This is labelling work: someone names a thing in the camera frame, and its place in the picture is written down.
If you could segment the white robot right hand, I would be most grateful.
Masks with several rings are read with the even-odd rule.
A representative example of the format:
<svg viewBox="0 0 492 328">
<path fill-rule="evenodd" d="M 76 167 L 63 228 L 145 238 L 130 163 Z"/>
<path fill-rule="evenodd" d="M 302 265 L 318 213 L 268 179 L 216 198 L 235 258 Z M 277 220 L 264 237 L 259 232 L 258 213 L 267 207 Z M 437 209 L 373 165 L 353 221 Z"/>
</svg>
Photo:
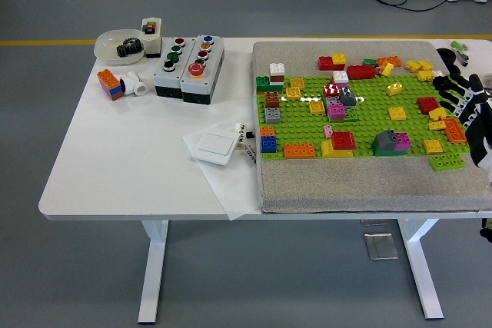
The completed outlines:
<svg viewBox="0 0 492 328">
<path fill-rule="evenodd" d="M 476 74 L 435 77 L 433 85 L 442 97 L 440 105 L 464 127 L 472 161 L 491 182 L 491 95 Z"/>
</svg>

